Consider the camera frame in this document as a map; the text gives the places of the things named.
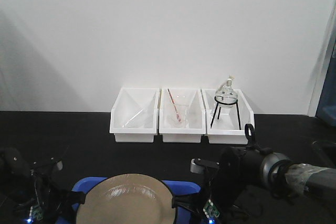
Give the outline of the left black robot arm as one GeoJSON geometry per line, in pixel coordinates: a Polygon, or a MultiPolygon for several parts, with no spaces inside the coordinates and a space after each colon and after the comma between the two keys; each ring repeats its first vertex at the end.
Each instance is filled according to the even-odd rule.
{"type": "Polygon", "coordinates": [[[62,189],[52,180],[52,174],[62,168],[60,159],[31,165],[18,149],[1,148],[1,194],[15,203],[13,214],[24,223],[55,223],[59,217],[75,223],[72,206],[83,205],[86,194],[62,189]]]}

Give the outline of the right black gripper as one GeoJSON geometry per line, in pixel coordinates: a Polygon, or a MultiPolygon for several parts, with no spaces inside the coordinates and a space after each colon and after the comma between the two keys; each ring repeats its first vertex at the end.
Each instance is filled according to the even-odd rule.
{"type": "Polygon", "coordinates": [[[241,161],[247,152],[243,147],[225,147],[219,161],[200,159],[204,182],[200,193],[174,195],[171,207],[181,207],[194,215],[203,215],[206,223],[234,223],[247,221],[249,215],[235,205],[236,199],[245,190],[241,161]]]}

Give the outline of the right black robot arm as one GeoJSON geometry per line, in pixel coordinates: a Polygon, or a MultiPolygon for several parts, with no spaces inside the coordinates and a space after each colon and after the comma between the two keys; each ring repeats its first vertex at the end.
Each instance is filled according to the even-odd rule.
{"type": "Polygon", "coordinates": [[[235,201],[252,185],[288,203],[305,196],[335,218],[334,168],[295,163],[271,148],[261,148],[252,124],[246,124],[244,132],[248,141],[245,147],[225,146],[216,162],[191,160],[191,172],[203,175],[203,184],[197,193],[174,195],[172,208],[190,212],[190,223],[245,221],[252,214],[235,201]]]}

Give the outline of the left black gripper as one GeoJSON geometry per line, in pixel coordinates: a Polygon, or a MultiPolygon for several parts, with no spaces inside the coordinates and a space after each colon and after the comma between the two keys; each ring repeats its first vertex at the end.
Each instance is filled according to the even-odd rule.
{"type": "Polygon", "coordinates": [[[31,168],[28,177],[21,179],[15,213],[23,223],[55,223],[60,216],[68,217],[67,208],[85,203],[84,192],[62,190],[53,182],[55,162],[31,168]]]}

